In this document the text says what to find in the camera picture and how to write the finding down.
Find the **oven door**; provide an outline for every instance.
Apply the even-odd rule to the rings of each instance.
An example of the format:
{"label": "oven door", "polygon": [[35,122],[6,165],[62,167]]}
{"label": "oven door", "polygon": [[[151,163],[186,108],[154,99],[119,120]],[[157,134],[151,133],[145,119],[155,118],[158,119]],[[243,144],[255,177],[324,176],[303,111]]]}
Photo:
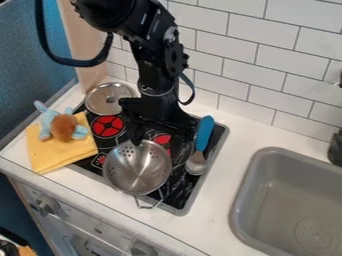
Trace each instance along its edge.
{"label": "oven door", "polygon": [[94,235],[61,220],[54,215],[48,216],[52,224],[62,235],[71,256],[128,256],[126,252],[95,237]]}

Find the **pot lid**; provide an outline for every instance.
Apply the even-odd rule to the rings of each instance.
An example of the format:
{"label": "pot lid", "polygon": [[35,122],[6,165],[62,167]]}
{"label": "pot lid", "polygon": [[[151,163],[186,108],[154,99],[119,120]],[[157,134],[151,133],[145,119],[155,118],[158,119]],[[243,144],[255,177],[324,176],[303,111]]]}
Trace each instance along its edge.
{"label": "pot lid", "polygon": [[90,112],[97,115],[117,115],[121,112],[119,99],[135,96],[134,90],[126,84],[105,83],[87,94],[85,105]]}

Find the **white cabinet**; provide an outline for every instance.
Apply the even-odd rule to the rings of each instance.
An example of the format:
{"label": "white cabinet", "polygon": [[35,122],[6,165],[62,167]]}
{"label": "white cabinet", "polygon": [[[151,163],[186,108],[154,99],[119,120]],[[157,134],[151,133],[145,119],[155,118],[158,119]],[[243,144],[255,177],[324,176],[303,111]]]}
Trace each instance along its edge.
{"label": "white cabinet", "polygon": [[174,256],[22,183],[15,188],[57,255]]}

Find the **blue handle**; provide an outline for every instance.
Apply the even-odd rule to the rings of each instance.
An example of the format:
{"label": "blue handle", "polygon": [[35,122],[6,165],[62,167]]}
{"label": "blue handle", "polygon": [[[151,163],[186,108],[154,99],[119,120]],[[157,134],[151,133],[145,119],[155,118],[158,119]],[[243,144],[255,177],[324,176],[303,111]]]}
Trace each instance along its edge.
{"label": "blue handle", "polygon": [[197,138],[195,142],[196,150],[202,152],[207,148],[214,126],[214,119],[211,116],[203,117],[199,124]]}

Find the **cable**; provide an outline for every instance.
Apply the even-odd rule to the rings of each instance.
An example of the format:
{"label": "cable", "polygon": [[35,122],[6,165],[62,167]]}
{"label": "cable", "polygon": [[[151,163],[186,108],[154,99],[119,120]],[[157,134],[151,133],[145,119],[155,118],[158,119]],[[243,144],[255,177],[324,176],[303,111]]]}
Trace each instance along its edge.
{"label": "cable", "polygon": [[190,96],[190,98],[187,100],[187,101],[181,101],[179,99],[179,97],[177,96],[177,100],[180,104],[186,106],[186,105],[189,105],[194,99],[195,99],[195,85],[191,82],[191,80],[184,74],[184,73],[181,73],[179,75],[179,77],[190,87],[191,91],[192,91],[192,94]]}
{"label": "cable", "polygon": [[87,67],[97,66],[103,63],[108,58],[109,51],[113,44],[113,39],[114,39],[113,33],[107,33],[107,39],[104,44],[104,47],[95,58],[91,60],[75,60],[75,59],[63,58],[63,57],[54,55],[49,48],[49,43],[47,40],[46,30],[45,30],[46,27],[45,27],[45,20],[44,20],[43,0],[36,0],[35,2],[35,18],[36,18],[36,27],[37,27],[39,42],[42,48],[44,49],[45,53],[53,61],[62,65],[66,65],[66,66],[87,68]]}

